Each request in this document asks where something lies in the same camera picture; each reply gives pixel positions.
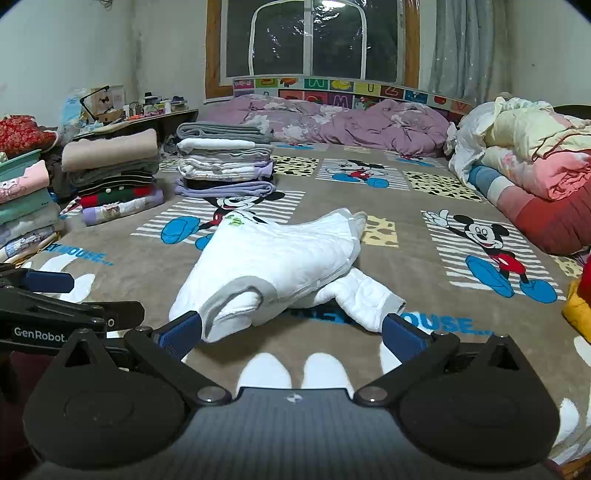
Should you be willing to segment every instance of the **purple comforter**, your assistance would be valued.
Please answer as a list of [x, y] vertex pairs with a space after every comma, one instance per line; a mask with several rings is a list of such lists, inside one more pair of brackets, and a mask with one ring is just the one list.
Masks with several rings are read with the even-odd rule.
[[212, 105], [201, 120], [256, 125], [281, 142], [326, 142], [438, 156], [449, 122], [422, 103], [384, 99], [367, 110], [244, 95]]

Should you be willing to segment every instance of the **curtain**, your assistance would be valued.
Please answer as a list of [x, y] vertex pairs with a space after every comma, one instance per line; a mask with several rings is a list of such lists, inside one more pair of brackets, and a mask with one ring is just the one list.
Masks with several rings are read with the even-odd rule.
[[429, 90], [472, 105], [485, 102], [491, 85], [493, 34], [493, 0], [437, 0]]

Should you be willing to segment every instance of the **purple folded cloth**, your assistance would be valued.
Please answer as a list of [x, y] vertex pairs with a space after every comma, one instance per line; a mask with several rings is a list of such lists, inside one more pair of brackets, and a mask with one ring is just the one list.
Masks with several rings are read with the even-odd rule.
[[227, 186], [212, 187], [206, 190], [188, 189], [182, 179], [176, 179], [174, 192], [177, 195], [194, 199], [228, 198], [249, 195], [253, 197], [265, 197], [275, 191], [275, 186], [270, 181], [243, 181], [240, 183], [228, 183]]
[[164, 194], [162, 190], [154, 190], [152, 195], [140, 197], [128, 202], [112, 203], [100, 207], [90, 207], [82, 209], [82, 218], [86, 226], [98, 225], [109, 222], [116, 218], [126, 217], [134, 213], [142, 212], [152, 207], [164, 203]]

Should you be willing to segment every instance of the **stack of folded clothes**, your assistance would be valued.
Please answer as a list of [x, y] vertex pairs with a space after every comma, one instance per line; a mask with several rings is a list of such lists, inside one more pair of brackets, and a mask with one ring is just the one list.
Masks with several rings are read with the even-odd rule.
[[209, 122], [181, 124], [177, 148], [183, 176], [175, 192], [192, 198], [263, 197], [275, 191], [272, 183], [270, 135], [256, 127]]
[[0, 262], [20, 265], [60, 237], [60, 209], [47, 191], [45, 162], [22, 157], [0, 166]]
[[109, 140], [80, 140], [64, 148], [61, 169], [77, 189], [86, 225], [98, 225], [164, 203], [154, 183], [156, 131]]

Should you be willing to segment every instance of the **blue gripper pad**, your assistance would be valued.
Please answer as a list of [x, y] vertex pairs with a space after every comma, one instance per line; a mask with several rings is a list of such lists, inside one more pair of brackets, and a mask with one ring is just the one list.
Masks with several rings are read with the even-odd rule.
[[390, 313], [382, 323], [384, 345], [402, 363], [425, 350], [431, 344], [431, 336], [416, 328], [412, 323]]
[[181, 360], [201, 341], [201, 317], [187, 312], [154, 331], [152, 339], [159, 347]]
[[39, 293], [69, 293], [74, 288], [74, 278], [69, 273], [29, 270], [21, 283], [27, 290]]

